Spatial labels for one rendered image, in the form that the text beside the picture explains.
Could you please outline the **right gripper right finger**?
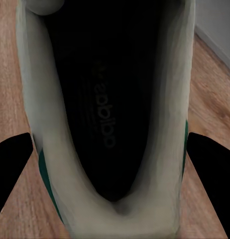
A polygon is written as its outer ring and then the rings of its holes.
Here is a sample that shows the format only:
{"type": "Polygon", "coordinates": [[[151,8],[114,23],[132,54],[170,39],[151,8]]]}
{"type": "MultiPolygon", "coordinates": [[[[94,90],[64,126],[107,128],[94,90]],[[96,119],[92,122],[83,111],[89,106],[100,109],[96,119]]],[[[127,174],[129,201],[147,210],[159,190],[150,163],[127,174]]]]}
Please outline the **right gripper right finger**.
{"type": "Polygon", "coordinates": [[[230,150],[210,137],[190,132],[186,151],[230,239],[230,150]]]}

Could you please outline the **gym shoe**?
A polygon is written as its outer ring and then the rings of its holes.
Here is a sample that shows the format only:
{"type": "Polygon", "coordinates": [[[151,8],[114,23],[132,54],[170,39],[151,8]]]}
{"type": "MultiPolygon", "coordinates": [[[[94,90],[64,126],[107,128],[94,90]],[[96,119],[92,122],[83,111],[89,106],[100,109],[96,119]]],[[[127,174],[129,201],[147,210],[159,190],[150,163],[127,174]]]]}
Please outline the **gym shoe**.
{"type": "Polygon", "coordinates": [[[23,105],[72,239],[175,239],[196,0],[18,0],[23,105]]]}

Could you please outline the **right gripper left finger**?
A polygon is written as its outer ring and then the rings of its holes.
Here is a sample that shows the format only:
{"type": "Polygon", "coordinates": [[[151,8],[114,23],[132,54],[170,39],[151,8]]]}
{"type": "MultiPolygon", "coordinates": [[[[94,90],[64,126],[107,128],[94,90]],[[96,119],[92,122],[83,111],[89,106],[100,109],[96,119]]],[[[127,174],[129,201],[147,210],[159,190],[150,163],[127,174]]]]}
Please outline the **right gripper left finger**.
{"type": "Polygon", "coordinates": [[[0,212],[33,152],[30,133],[0,143],[0,212]]]}

